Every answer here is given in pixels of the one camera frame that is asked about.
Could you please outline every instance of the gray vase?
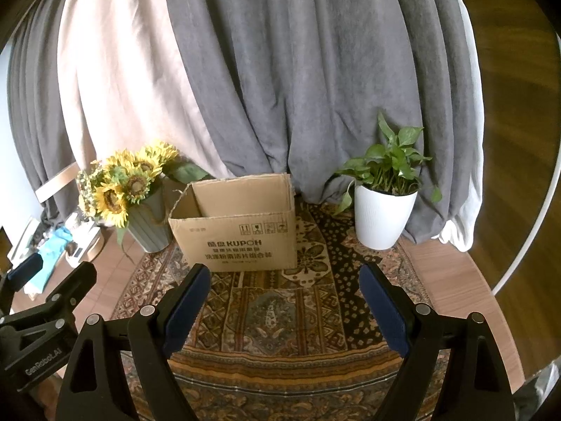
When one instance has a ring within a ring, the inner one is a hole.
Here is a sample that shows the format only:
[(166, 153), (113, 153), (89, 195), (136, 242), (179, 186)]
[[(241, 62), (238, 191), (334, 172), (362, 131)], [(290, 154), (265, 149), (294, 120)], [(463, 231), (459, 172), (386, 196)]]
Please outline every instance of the gray vase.
[(173, 234), (161, 185), (139, 205), (128, 209), (128, 230), (147, 253), (161, 251), (171, 244)]

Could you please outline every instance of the wooden floor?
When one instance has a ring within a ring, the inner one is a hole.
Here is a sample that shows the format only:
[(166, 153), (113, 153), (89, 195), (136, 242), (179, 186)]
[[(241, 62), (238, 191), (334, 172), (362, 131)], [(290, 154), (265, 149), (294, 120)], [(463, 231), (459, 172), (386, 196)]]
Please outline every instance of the wooden floor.
[[(535, 0), (464, 0), (485, 104), (483, 205), (469, 251), (494, 287), (522, 247), (548, 190), (561, 136), (561, 61)], [(561, 355), (561, 188), (497, 300), (526, 377)]]
[[(94, 261), (97, 270), (97, 283), (82, 299), (76, 309), (76, 326), (78, 330), (82, 328), (86, 318), (92, 313), (100, 314), (103, 319), (108, 320), (113, 313), (113, 309), (119, 300), (124, 287), (131, 278), (136, 264), (144, 255), (142, 247), (136, 243), (133, 237), (126, 233), (123, 239), (123, 248), (131, 257), (131, 262), (122, 252), (117, 244), (116, 234), (107, 230), (107, 241), (101, 253)], [(72, 271), (68, 263), (62, 259), (59, 261), (52, 277), (47, 283), (43, 294), (31, 300), (27, 295), (20, 291), (14, 296), (12, 308), (16, 312), (39, 305), (56, 288), (56, 286)]]
[(400, 241), (439, 314), (459, 318), (472, 312), (483, 314), (499, 347), (511, 390), (516, 391), (524, 383), (516, 345), (489, 285), (469, 254), (438, 240), (420, 245), (403, 238)]

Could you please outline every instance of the area rug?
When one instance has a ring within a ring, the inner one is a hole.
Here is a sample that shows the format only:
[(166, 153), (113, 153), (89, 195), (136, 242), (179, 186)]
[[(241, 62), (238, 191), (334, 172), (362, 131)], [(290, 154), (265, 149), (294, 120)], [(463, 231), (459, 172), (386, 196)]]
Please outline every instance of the area rug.
[[(297, 202), (294, 270), (212, 274), (207, 302), (169, 361), (201, 421), (365, 421), (380, 406), (402, 360), (364, 301), (358, 269), (375, 261), (414, 302), (430, 300), (399, 243), (364, 247), (352, 212), (334, 218), (333, 207)], [(188, 271), (175, 243), (146, 255), (113, 318), (157, 303)], [(442, 354), (419, 420), (430, 418), (446, 361)], [(139, 414), (152, 419), (130, 353), (123, 365)]]

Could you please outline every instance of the green leaf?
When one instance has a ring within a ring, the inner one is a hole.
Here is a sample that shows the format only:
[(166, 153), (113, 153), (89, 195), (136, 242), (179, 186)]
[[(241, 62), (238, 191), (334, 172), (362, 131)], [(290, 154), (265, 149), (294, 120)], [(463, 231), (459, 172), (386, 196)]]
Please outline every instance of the green leaf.
[(350, 158), (343, 164), (343, 169), (356, 169), (364, 167), (364, 158)]
[(365, 158), (369, 161), (380, 160), (386, 155), (386, 148), (382, 144), (371, 145), (368, 150), (366, 150)]
[(407, 180), (413, 180), (417, 177), (417, 173), (407, 163), (403, 163), (399, 167), (399, 177), (403, 177), (404, 179)]
[(196, 182), (209, 175), (208, 172), (191, 161), (173, 163), (164, 170), (164, 173), (173, 180), (185, 184)]
[(405, 147), (405, 148), (403, 149), (403, 152), (405, 153), (405, 156), (421, 155), (421, 153), (419, 152), (419, 150), (414, 149), (413, 147)]
[(128, 181), (127, 170), (123, 166), (115, 166), (110, 175), (113, 183), (125, 184)]
[(415, 162), (418, 162), (418, 163), (422, 163), (423, 161), (430, 161), (432, 159), (433, 159), (432, 156), (422, 156), (421, 154), (412, 154), (409, 157), (409, 160), (415, 161)]
[(423, 127), (405, 127), (399, 130), (399, 145), (413, 145), (419, 139)]
[(127, 233), (128, 230), (128, 222), (125, 224), (124, 228), (118, 228), (115, 227), (115, 232), (117, 233), (117, 244), (119, 245), (119, 247), (121, 247), (121, 250), (123, 250), (123, 239), (124, 239), (124, 235)]
[(391, 151), (391, 155), (392, 155), (392, 167), (396, 171), (399, 171), (403, 164), (407, 164), (405, 158), (405, 152), (399, 147), (394, 147)]
[(430, 200), (431, 202), (439, 202), (442, 200), (442, 192), (440, 191), (440, 188), (434, 187), (433, 194), (430, 195)]
[(339, 169), (338, 171), (335, 171), (335, 174), (350, 175), (351, 177), (360, 176), (360, 172), (357, 172), (354, 169)]
[(389, 170), (393, 169), (392, 163), (393, 163), (392, 157), (387, 156), (380, 163), (380, 167), (382, 168), (383, 171), (389, 171)]
[(378, 112), (378, 126), (380, 127), (380, 129), (382, 130), (382, 133), (388, 139), (390, 144), (395, 144), (396, 143), (396, 134), (388, 126), (388, 123), (386, 123), (382, 111)]
[(382, 167), (384, 164), (384, 160), (370, 160), (366, 165), (370, 168), (371, 171), (377, 171)]
[(348, 191), (346, 191), (345, 194), (343, 195), (343, 199), (341, 200), (341, 203), (339, 204), (339, 207), (337, 208), (333, 216), (338, 215), (341, 212), (345, 211), (350, 207), (351, 204), (352, 204), (351, 194)]

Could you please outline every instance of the artificial sunflower bouquet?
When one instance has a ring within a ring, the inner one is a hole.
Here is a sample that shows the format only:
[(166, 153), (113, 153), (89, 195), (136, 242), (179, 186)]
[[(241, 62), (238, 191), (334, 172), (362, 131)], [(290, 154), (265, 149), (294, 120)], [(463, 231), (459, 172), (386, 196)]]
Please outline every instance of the artificial sunflower bouquet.
[(80, 209), (87, 217), (127, 228), (129, 211), (161, 186), (162, 175), (190, 183), (208, 174), (165, 142), (157, 141), (138, 152), (125, 149), (104, 161), (93, 161), (89, 172), (78, 173)]

